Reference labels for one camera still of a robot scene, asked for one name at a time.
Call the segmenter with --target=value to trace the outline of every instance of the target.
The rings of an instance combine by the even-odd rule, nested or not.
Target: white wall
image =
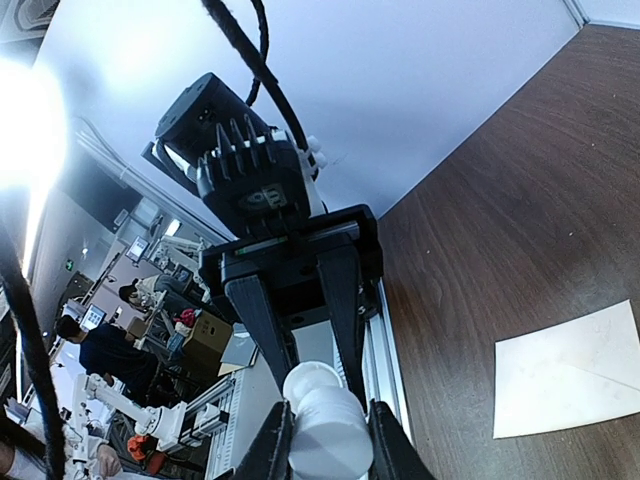
[[[105,236],[105,231],[107,229],[100,222],[66,194],[57,189],[51,191],[31,281],[34,306],[43,330],[50,330],[58,301],[73,273],[83,271],[85,266],[93,268],[91,252]],[[82,255],[83,248],[89,250],[86,258]],[[74,261],[71,272],[64,268],[67,259]]]
[[[640,0],[579,0],[591,23],[640,28]]]
[[[382,215],[495,112],[577,32],[560,0],[267,0],[269,65],[329,167],[331,209]],[[252,37],[251,2],[232,2]],[[65,0],[38,64],[60,78],[68,110],[90,118],[132,169],[216,220],[140,158],[158,120],[196,78],[241,97],[251,74],[200,0]],[[261,91],[256,111],[283,122]]]
[[[128,248],[128,246],[125,246],[121,241],[115,242],[114,246],[112,246],[113,252],[109,254],[108,261],[110,262],[113,259],[113,255],[115,255],[117,251],[124,251],[126,248]],[[141,315],[140,312],[120,300],[118,290],[124,285],[130,285],[134,278],[143,279],[152,275],[158,275],[159,273],[162,272],[146,260],[141,261],[138,266],[135,266],[123,253],[113,269],[109,272],[109,275],[115,281],[113,283],[105,282],[98,287],[93,297],[91,297],[90,303],[93,303],[105,311],[107,313],[106,318],[110,318],[116,309],[121,307],[122,313],[118,318],[118,323],[122,327],[127,328],[133,317],[139,317]]]
[[[109,232],[106,228],[105,231],[111,235],[112,240],[110,242],[104,241],[102,238],[93,246],[89,251],[87,258],[82,265],[82,273],[94,282],[100,277],[102,273],[102,264],[107,259],[111,245],[114,242],[115,235]]]
[[[116,256],[116,254],[121,253],[124,255],[124,252],[127,250],[127,248],[129,248],[129,245],[116,240],[115,242],[113,242],[111,244],[111,248],[109,249],[109,253],[107,253],[107,257],[104,259],[104,262],[102,263],[102,266],[100,267],[100,271],[104,272],[105,269],[109,266],[109,264],[111,263],[111,260],[114,259],[114,257]]]

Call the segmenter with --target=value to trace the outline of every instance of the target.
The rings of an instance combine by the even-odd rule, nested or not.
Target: brown wooden surface
[[[497,340],[627,298],[640,319],[640,31],[585,28],[380,234],[415,442],[439,479],[640,478],[637,415],[492,439]]]

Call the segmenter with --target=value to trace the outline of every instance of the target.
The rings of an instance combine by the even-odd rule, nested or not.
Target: black cable
[[[47,480],[62,480],[65,439],[62,434],[62,418],[58,412],[58,398],[49,371],[49,354],[42,342],[42,333],[29,286],[22,276],[15,246],[3,221],[0,221],[0,280],[13,318],[20,329],[27,371],[42,407],[47,445]]]
[[[309,144],[307,143],[307,137],[304,134],[302,125],[300,125],[300,121],[293,111],[293,108],[291,108],[291,104],[284,96],[282,89],[280,89],[278,79],[260,57],[260,52],[258,52],[253,43],[251,43],[251,40],[249,40],[242,31],[242,28],[240,28],[240,25],[238,25],[238,22],[233,15],[231,15],[231,12],[229,12],[229,9],[222,0],[202,0],[202,4],[207,9],[211,18],[218,24],[222,33],[227,37],[231,46],[238,51],[244,62],[251,69],[253,76],[259,79],[262,85],[264,85],[264,88],[267,89],[267,92],[271,95],[273,102],[276,104],[276,107],[278,107],[278,110],[280,110],[285,122],[287,122],[298,148],[307,152],[309,150]],[[312,167],[316,165],[313,155],[311,154],[309,154],[309,163]]]
[[[260,56],[263,62],[267,62],[267,54],[269,53],[269,24],[267,23],[267,13],[264,10],[262,0],[251,0],[253,8],[258,15],[258,28],[260,29]],[[251,91],[247,97],[246,104],[251,106],[258,98],[258,90],[260,90],[260,80],[254,77],[251,84]]]
[[[44,465],[47,447],[16,422],[9,420],[2,408],[0,408],[0,442],[22,450]]]

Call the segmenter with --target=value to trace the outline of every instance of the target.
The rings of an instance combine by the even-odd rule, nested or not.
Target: person's hand
[[[98,464],[100,465],[100,475],[103,477],[113,477],[122,470],[118,454],[109,445],[98,447]]]

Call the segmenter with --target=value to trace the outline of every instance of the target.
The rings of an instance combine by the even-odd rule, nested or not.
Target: cardboard box
[[[217,375],[220,358],[232,333],[231,325],[210,313],[202,312],[184,341],[182,351],[189,360],[198,362],[209,371],[215,371]]]
[[[233,335],[227,344],[227,348],[220,360],[221,366],[219,376],[235,372],[247,367],[252,367],[256,363],[258,347],[241,323],[233,324]]]
[[[129,327],[127,328],[127,333],[130,333],[134,337],[140,339],[144,337],[144,334],[147,333],[147,329],[149,328],[149,322],[145,322],[140,317],[133,317]]]

